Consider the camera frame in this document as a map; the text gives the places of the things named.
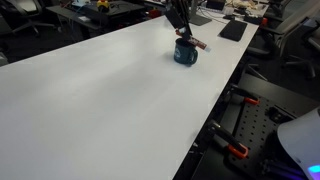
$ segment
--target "white table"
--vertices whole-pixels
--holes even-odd
[[[0,179],[172,179],[257,29],[224,26],[192,67],[165,17],[1,67]]]

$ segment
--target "mug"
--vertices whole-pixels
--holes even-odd
[[[180,64],[192,65],[197,62],[198,51],[196,47],[182,38],[176,40],[174,60]]]

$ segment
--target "cup handle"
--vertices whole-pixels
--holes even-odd
[[[190,56],[190,64],[194,64],[198,59],[198,51],[196,49],[193,50],[192,55]]]

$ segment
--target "blue mug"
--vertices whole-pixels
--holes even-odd
[[[192,65],[197,62],[198,51],[196,47],[182,38],[176,40],[174,60],[180,64]]]

